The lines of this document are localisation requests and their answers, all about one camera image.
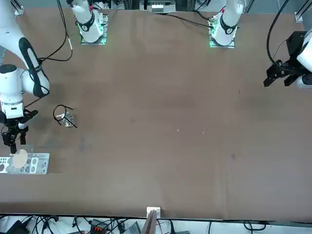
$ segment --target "brown table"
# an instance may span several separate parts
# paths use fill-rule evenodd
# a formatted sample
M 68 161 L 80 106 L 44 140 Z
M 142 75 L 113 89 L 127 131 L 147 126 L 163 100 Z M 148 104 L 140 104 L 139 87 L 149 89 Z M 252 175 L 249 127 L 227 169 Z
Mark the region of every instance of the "brown table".
M 74 55 L 44 63 L 51 94 L 32 106 L 27 135 L 51 154 L 49 174 L 1 175 L 1 212 L 145 216 L 160 206 L 165 217 L 311 221 L 312 92 L 262 83 L 274 15 L 243 15 L 236 48 L 210 49 L 206 28 L 142 11 L 118 11 L 105 46 L 80 45 L 65 14 Z M 25 9 L 18 22 L 39 56 L 64 38 L 57 9 Z M 295 30 L 281 15 L 272 54 Z M 69 53 L 66 43 L 55 58 Z M 4 63 L 24 67 L 10 52 Z M 78 129 L 53 120 L 58 104 L 75 109 Z

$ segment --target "cable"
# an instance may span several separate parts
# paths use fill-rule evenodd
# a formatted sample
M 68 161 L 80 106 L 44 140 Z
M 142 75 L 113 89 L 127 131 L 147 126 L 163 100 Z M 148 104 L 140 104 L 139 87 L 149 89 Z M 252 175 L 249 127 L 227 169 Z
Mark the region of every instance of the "cable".
M 38 229 L 37 229 L 38 224 L 41 222 L 41 220 L 38 222 L 39 218 L 40 218 L 40 216 L 37 217 L 37 219 L 36 219 L 36 224 L 35 224 L 35 226 L 34 226 L 32 232 L 31 232 L 31 234 L 33 234 L 35 230 L 36 230 L 37 234 L 39 234 L 39 233 L 38 233 Z
M 68 60 L 72 57 L 72 55 L 71 55 L 68 59 L 64 59 L 64 60 L 62 60 L 62 59 L 50 58 L 51 56 L 53 56 L 55 53 L 57 53 L 57 52 L 64 46 L 64 44 L 65 44 L 67 38 L 68 38 L 68 42 L 69 42 L 70 47 L 71 47 L 71 50 L 72 50 L 72 46 L 71 46 L 71 43 L 70 43 L 70 40 L 69 40 L 69 35 L 68 35 L 68 32 L 67 32 L 67 26 L 66 26 L 66 21 L 65 21 L 65 16 L 64 16 L 64 13 L 63 13 L 63 9 L 62 9 L 62 6 L 61 6 L 59 0 L 57 0 L 57 3 L 58 3 L 59 14 L 60 14 L 60 16 L 61 16 L 61 19 L 62 19 L 62 22 L 63 22 L 63 25 L 64 25 L 64 29 L 65 29 L 65 38 L 64 38 L 63 43 L 61 44 L 61 46 L 60 46 L 58 49 L 56 49 L 54 52 L 52 52 L 52 53 L 51 53 L 50 55 L 48 55 L 47 57 L 39 58 L 39 61 L 40 61 L 41 63 L 43 63 L 43 62 L 46 61 L 47 59 L 48 59 L 48 60 L 55 60 L 55 61 L 68 61 Z
M 280 46 L 281 46 L 285 41 L 287 41 L 287 39 L 284 40 L 284 41 L 282 41 L 282 42 L 280 43 L 280 45 L 278 46 L 278 48 L 277 48 L 277 50 L 276 50 L 276 52 L 275 52 L 275 54 L 274 54 L 274 56 L 273 56 L 273 59 L 275 58 L 275 56 L 276 56 L 276 54 L 277 54 L 277 52 L 278 52 L 278 49 L 280 48 Z
M 200 17 L 202 17 L 203 19 L 205 19 L 205 20 L 209 20 L 210 19 L 210 17 L 204 17 L 199 11 L 195 11 L 197 14 L 199 14 L 199 16 Z
M 84 218 L 84 220 L 86 220 L 87 222 L 88 222 L 88 224 L 92 224 L 92 221 L 91 220 L 88 220 L 88 219 L 86 219 L 86 217 L 83 217 Z
M 204 0 L 203 3 L 196 10 L 198 11 L 207 1 L 208 1 L 208 3 L 206 6 L 208 6 L 208 4 L 211 2 L 211 0 Z
M 23 221 L 25 221 L 27 218 L 30 218 L 30 217 L 33 217 L 33 216 L 32 216 L 32 215 L 27 216 L 26 218 L 24 218 L 24 219 L 21 221 L 21 223 L 22 223 Z
M 210 234 L 210 228 L 211 228 L 212 222 L 209 223 L 209 229 L 208 229 L 208 234 Z
M 267 227 L 267 224 L 263 224 L 263 227 L 262 228 L 253 228 L 252 224 L 250 221 L 248 220 L 244 220 L 244 227 L 248 230 L 248 231 L 251 231 L 251 233 L 253 233 L 253 231 L 263 231 L 266 227 Z
M 195 24 L 195 25 L 203 26 L 203 27 L 206 27 L 206 28 L 213 28 L 212 26 L 205 25 L 205 24 L 202 24 L 202 23 L 197 23 L 197 22 L 191 21 L 191 20 L 189 20 L 189 19 L 181 18 L 181 17 L 179 17 L 179 16 L 174 16 L 174 15 L 167 15 L 167 16 L 175 17 L 175 18 L 177 18 L 177 19 L 184 20 L 184 21 L 186 21 L 186 22 L 193 23 L 193 24 Z
M 285 0 L 284 4 L 282 5 L 281 9 L 279 9 L 277 15 L 275 16 L 275 19 L 273 20 L 273 22 L 272 22 L 272 24 L 270 26 L 270 29 L 269 29 L 269 32 L 268 32 L 268 38 L 267 38 L 267 52 L 268 52 L 268 56 L 269 56 L 269 59 L 271 60 L 271 62 L 275 66 L 277 66 L 280 70 L 289 72 L 291 74 L 295 74 L 296 71 L 294 69 L 288 69 L 288 68 L 282 67 L 279 64 L 277 64 L 277 62 L 274 61 L 274 59 L 272 58 L 271 53 L 270 53 L 270 36 L 271 36 L 271 32 L 273 30 L 273 27 L 274 27 L 274 25 L 275 25 L 279 15 L 281 14 L 281 12 L 283 11 L 283 9 L 285 8 L 285 6 L 287 5 L 288 2 L 289 2 L 289 0 Z
M 49 218 L 43 217 L 41 218 L 41 220 L 43 221 L 43 226 L 42 226 L 42 230 L 41 230 L 41 234 L 44 233 L 44 230 L 46 228 L 48 228 L 51 232 L 51 234 L 54 234 L 54 232 L 51 230 L 50 225 L 49 225 L 49 220 L 52 219 L 51 216 Z
M 219 11 L 219 13 L 226 7 L 226 5 L 224 7 L 221 8 L 221 10 Z
M 250 225 L 250 228 L 247 228 L 245 222 L 248 222 L 248 224 Z M 244 221 L 244 227 L 245 227 L 248 231 L 250 231 L 251 234 L 253 234 L 254 229 L 253 229 L 253 226 L 252 226 L 251 222 L 245 220 L 245 221 Z
M 129 219 L 127 218 L 127 219 L 125 219 L 124 221 L 121 221 L 120 224 L 123 224 L 123 223 L 126 222 L 127 220 L 129 220 Z M 113 230 L 115 230 L 117 227 L 118 227 L 118 225 L 115 226 L 113 229 L 111 229 L 107 234 L 113 233 Z
M 112 218 L 110 218 L 110 221 L 111 221 L 111 230 L 113 230 L 113 225 L 114 225 L 115 221 L 112 221 Z
M 159 219 L 157 219 L 157 222 L 158 222 L 158 225 L 159 225 L 159 228 L 160 228 L 160 232 L 161 232 L 161 234 L 163 234 L 162 228 L 161 228 L 161 224 L 160 224 L 160 222 L 159 222 Z

